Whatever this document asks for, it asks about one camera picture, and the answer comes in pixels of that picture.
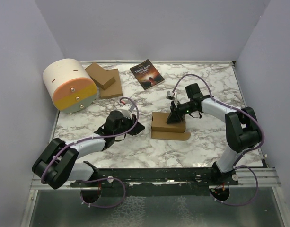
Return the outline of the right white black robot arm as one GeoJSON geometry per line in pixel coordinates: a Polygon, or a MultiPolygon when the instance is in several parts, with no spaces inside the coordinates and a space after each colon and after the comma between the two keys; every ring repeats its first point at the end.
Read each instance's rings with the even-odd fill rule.
{"type": "Polygon", "coordinates": [[[180,103],[174,91],[167,92],[171,100],[167,124],[181,123],[186,115],[193,112],[209,114],[225,123],[227,148],[211,168],[211,181],[221,185],[235,170],[236,164],[248,151],[264,142],[264,133],[251,107],[237,108],[216,100],[212,95],[204,95],[198,84],[185,87],[190,101],[180,103]]]}

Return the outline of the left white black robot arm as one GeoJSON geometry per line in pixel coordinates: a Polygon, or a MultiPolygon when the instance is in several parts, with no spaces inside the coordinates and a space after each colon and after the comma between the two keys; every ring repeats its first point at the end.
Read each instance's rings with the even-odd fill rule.
{"type": "Polygon", "coordinates": [[[98,175],[96,168],[88,162],[76,163],[76,160],[94,152],[111,147],[118,136],[138,135],[145,126],[138,117],[123,115],[121,111],[112,111],[105,123],[90,137],[76,141],[63,141],[54,138],[50,141],[32,166],[32,172],[41,178],[41,182],[58,189],[66,181],[81,180],[86,186],[94,186],[98,175]]]}

